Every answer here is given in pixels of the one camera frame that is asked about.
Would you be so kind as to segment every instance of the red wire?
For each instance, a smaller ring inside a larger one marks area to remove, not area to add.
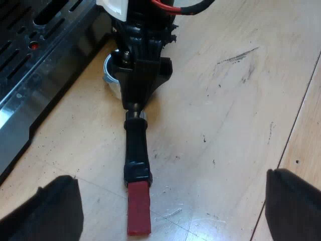
[[[169,14],[174,14],[174,15],[181,14],[181,8],[168,6],[166,4],[163,4],[161,0],[151,0],[151,2],[155,4],[157,7],[159,7],[160,9],[165,10]]]

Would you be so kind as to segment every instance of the black connector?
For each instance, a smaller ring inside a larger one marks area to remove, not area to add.
[[[138,112],[127,112],[124,127],[126,129],[125,185],[139,181],[147,181],[151,185],[152,174],[146,143],[147,121],[139,117]]]

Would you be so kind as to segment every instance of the drip tray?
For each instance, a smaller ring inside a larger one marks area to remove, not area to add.
[[[0,184],[110,26],[96,0],[0,0]]]

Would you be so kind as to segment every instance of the wood grain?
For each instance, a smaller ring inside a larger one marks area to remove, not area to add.
[[[290,170],[318,189],[321,189],[320,125],[321,63],[319,61],[280,163],[280,168]],[[253,240],[272,240],[264,211]]]
[[[178,42],[163,51],[174,74],[146,107],[149,240],[250,239],[265,173],[277,166],[321,49],[320,7],[317,0],[217,0],[205,13],[177,17]],[[100,51],[39,127],[1,187],[0,214],[60,170],[86,184],[82,239],[126,239],[125,112],[102,81],[112,48]],[[100,195],[104,205],[95,202]]]

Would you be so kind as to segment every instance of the scratch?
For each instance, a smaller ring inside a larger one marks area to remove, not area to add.
[[[244,52],[243,54],[239,54],[239,55],[237,55],[237,56],[235,56],[235,57],[232,57],[232,58],[223,60],[223,61],[221,61],[221,62],[218,62],[217,64],[221,64],[221,63],[224,63],[224,62],[237,62],[237,61],[240,61],[240,60],[244,59],[249,53],[257,50],[258,48],[259,48],[259,47],[256,47],[256,48],[254,48],[254,49],[252,49],[252,50],[249,50],[249,51]]]
[[[275,128],[275,125],[273,126],[273,124],[274,124],[274,122],[270,123],[270,135],[269,135],[269,140],[267,142],[268,145],[270,144],[270,140],[271,140],[271,136],[272,136],[272,129]]]
[[[247,79],[250,79],[250,78],[251,78],[251,75],[253,74],[254,69],[255,69],[254,65],[250,65],[250,68],[249,68],[249,75],[248,75]]]
[[[182,209],[179,208],[179,209],[177,209],[176,211],[174,211],[174,212],[172,212],[172,213],[170,213],[170,214],[168,214],[168,215],[165,215],[165,216],[163,216],[163,217],[157,217],[157,218],[155,218],[155,220],[162,219],[162,218],[166,218],[166,219],[167,219],[167,218],[169,218],[169,217],[172,217],[172,216],[180,213],[181,211],[182,211]]]
[[[197,222],[197,221],[202,221],[202,220],[210,220],[210,221],[214,221],[214,222],[226,223],[226,221],[219,220],[219,219],[213,219],[213,218],[200,218],[200,219],[195,219],[192,222]]]

